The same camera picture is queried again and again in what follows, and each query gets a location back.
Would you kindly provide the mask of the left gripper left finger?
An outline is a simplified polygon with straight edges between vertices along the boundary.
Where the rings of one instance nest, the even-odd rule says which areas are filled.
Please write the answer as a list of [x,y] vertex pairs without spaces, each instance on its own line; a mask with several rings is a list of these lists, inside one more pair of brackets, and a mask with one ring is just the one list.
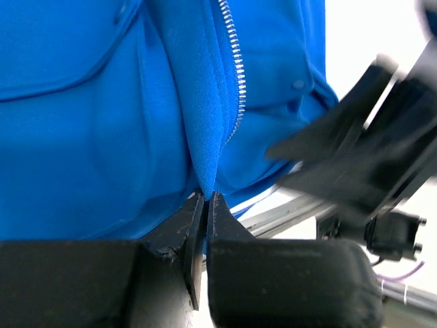
[[2,327],[191,327],[204,198],[137,240],[4,241]]

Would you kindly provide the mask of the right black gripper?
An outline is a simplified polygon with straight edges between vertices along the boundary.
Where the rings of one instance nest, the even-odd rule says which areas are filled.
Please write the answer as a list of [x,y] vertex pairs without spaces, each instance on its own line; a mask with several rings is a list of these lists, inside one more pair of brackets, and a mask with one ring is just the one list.
[[396,83],[368,131],[363,125],[399,65],[378,55],[326,114],[269,147],[269,159],[302,162],[280,186],[337,206],[348,219],[368,219],[395,206],[436,174],[436,40]]

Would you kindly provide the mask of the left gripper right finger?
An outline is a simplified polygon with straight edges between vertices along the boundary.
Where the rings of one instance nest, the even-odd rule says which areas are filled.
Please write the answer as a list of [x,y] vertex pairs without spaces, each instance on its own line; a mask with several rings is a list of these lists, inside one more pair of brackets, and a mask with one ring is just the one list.
[[382,296],[351,241],[254,237],[220,193],[209,202],[208,304],[216,327],[381,327]]

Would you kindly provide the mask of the blue zip-up jacket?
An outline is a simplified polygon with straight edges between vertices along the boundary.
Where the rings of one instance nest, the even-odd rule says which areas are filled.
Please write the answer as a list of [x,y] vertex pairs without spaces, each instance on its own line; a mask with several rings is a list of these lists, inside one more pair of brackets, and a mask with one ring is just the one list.
[[337,103],[323,1],[2,1],[1,238],[140,238],[252,204]]

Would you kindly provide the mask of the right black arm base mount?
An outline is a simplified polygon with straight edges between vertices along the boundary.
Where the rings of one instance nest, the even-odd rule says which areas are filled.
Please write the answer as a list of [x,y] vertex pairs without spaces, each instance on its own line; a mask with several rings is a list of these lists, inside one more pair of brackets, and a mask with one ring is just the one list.
[[401,259],[415,260],[422,251],[416,235],[427,220],[402,212],[378,215],[365,225],[355,226],[341,219],[336,213],[316,220],[318,239],[344,239],[365,246],[381,260],[399,262]]

